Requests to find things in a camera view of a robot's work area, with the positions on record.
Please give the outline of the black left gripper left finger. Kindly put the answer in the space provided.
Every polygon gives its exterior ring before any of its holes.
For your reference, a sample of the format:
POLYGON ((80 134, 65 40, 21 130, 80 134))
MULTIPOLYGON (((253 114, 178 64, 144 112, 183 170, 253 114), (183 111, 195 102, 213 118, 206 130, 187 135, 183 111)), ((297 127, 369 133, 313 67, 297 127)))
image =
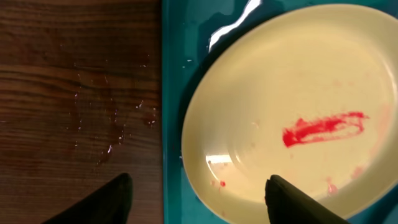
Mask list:
POLYGON ((126 223, 132 198, 132 178, 122 173, 45 224, 126 223))

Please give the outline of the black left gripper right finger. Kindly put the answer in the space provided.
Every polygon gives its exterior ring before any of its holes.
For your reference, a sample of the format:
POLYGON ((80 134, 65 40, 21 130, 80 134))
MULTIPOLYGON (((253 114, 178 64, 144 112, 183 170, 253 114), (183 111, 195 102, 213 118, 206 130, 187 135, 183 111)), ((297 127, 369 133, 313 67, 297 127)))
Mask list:
POLYGON ((265 201, 271 224, 348 224, 279 175, 267 179, 265 201))

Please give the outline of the yellow plate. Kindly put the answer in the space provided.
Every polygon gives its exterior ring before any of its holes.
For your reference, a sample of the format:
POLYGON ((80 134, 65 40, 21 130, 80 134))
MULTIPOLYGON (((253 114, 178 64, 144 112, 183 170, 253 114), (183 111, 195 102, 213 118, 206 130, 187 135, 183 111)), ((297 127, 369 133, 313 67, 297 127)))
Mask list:
POLYGON ((324 4, 249 31, 207 71, 182 129, 198 198, 229 223, 268 223, 279 175, 348 218, 397 184, 397 19, 324 4))

